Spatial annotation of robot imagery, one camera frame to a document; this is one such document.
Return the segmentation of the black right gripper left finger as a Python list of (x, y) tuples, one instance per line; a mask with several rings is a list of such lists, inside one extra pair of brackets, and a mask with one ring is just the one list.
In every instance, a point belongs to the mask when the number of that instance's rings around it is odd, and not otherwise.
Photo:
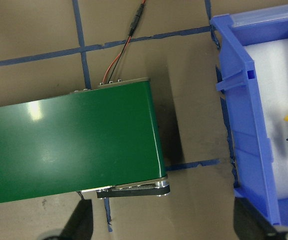
[(61, 240), (90, 240), (93, 235), (92, 200), (80, 200), (59, 235)]

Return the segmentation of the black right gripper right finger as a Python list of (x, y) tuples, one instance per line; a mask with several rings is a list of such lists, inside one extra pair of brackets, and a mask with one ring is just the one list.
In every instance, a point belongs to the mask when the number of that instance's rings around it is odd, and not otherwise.
[(278, 239), (278, 231), (247, 198), (234, 199), (233, 227), (240, 240)]

